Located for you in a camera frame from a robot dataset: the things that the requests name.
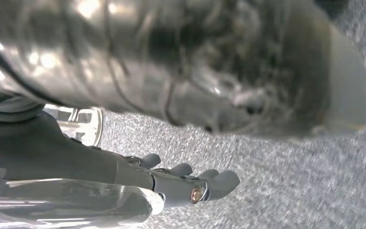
robotic hand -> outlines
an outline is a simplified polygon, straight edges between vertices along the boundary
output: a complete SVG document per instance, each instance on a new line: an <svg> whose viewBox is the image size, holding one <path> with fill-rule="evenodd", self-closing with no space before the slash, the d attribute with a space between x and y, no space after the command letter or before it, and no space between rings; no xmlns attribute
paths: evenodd
<svg viewBox="0 0 366 229"><path fill-rule="evenodd" d="M127 157L127 161L152 175L153 190L161 193L166 207L221 199L239 185L239 178L232 171L219 173L217 170L210 169L198 177L193 177L190 176L193 171L188 164L179 164L172 169L148 170L161 162L156 154L142 159L130 156Z"/></svg>

metal bolt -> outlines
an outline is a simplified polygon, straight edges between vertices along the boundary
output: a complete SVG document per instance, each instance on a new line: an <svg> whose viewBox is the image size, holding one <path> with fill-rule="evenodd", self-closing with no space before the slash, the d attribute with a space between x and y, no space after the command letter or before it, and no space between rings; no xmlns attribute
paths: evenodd
<svg viewBox="0 0 366 229"><path fill-rule="evenodd" d="M197 204L200 201L201 196L202 196L201 189L194 188L192 190L191 203Z"/></svg>

